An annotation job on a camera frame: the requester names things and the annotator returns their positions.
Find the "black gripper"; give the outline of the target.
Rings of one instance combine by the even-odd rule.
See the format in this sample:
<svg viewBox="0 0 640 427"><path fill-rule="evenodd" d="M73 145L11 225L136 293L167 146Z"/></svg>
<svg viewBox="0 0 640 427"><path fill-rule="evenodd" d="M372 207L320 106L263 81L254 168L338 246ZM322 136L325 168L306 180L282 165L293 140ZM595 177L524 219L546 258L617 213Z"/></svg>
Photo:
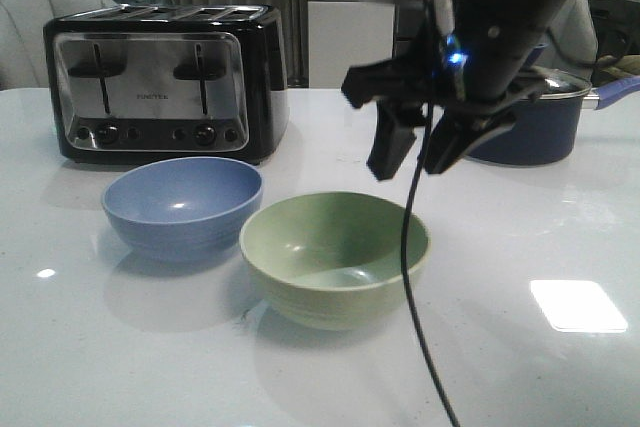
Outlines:
<svg viewBox="0 0 640 427"><path fill-rule="evenodd" d="M437 175L510 131L516 116L502 114L511 105L541 95L543 76L519 60L494 77L496 92L486 98L471 93L465 75L477 55L456 36L453 0L362 1L413 8L422 17L406 51L377 63L352 66L342 83L341 91L352 107L377 101L367 166L378 181L395 176L417 139L414 130L425 126L423 104L433 102L458 114L444 114L430 135L424 169Z"/></svg>

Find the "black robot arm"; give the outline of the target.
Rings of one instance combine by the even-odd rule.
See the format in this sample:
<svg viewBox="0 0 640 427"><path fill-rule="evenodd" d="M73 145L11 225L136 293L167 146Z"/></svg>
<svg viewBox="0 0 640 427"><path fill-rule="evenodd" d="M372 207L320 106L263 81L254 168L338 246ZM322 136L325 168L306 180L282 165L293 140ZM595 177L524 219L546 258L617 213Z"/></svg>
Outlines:
<svg viewBox="0 0 640 427"><path fill-rule="evenodd" d="M441 174L510 131L515 104L538 98L540 69L525 61L566 0L366 0L417 8L422 22L407 50L351 67L341 90L354 108L377 105L368 167L391 179L427 123L424 106L443 114L429 131L423 166Z"/></svg>

